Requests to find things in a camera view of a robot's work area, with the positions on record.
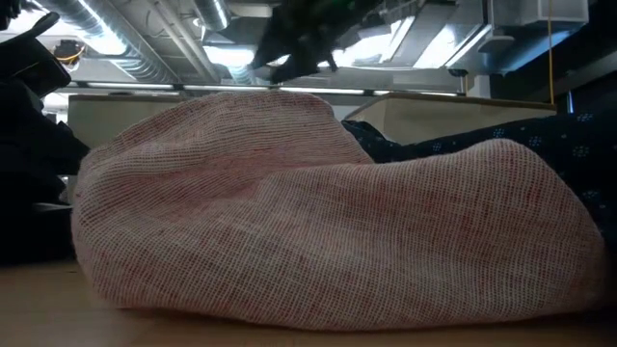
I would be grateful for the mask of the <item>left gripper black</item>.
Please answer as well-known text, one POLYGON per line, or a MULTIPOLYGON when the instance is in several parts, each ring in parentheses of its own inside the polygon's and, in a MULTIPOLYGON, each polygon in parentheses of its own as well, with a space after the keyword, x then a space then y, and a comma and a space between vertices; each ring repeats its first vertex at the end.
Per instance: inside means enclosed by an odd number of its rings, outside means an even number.
POLYGON ((66 87, 71 77, 62 64, 37 39, 58 21, 49 12, 19 37, 1 42, 1 80, 19 80, 37 96, 46 96, 66 87))

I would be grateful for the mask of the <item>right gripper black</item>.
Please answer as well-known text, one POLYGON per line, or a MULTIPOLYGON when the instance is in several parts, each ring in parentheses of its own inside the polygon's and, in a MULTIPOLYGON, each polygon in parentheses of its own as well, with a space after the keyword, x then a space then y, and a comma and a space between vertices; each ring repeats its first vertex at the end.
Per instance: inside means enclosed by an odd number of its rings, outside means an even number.
POLYGON ((290 32, 268 30, 259 42, 251 68, 266 67, 286 56, 282 64, 270 68, 271 83, 282 83, 319 73, 321 63, 326 63, 331 72, 337 72, 332 48, 318 39, 319 36, 311 34, 297 37, 290 32))

